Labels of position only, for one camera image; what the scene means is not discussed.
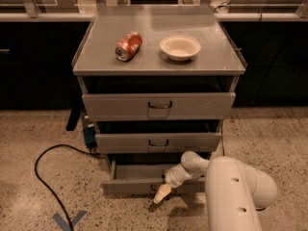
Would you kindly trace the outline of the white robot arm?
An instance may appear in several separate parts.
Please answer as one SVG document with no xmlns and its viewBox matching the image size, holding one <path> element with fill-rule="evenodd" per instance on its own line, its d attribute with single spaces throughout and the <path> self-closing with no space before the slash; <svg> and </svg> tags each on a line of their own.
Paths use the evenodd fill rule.
<svg viewBox="0 0 308 231">
<path fill-rule="evenodd" d="M 205 178 L 209 231 L 263 231 L 257 212 L 277 198 L 276 183 L 267 173 L 231 157 L 206 160 L 187 151 L 170 168 L 153 202 L 160 203 L 188 180 Z"/>
</svg>

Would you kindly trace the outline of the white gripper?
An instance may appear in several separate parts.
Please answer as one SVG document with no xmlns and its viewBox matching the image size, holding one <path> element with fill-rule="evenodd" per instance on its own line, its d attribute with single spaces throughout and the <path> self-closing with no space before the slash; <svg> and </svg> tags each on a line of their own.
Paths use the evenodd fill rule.
<svg viewBox="0 0 308 231">
<path fill-rule="evenodd" d="M 159 204 L 166 196 L 171 193 L 171 188 L 176 189 L 180 187 L 185 181 L 190 180 L 192 175 L 186 171 L 186 169 L 178 164 L 169 170 L 165 174 L 165 182 L 156 192 L 153 202 Z"/>
</svg>

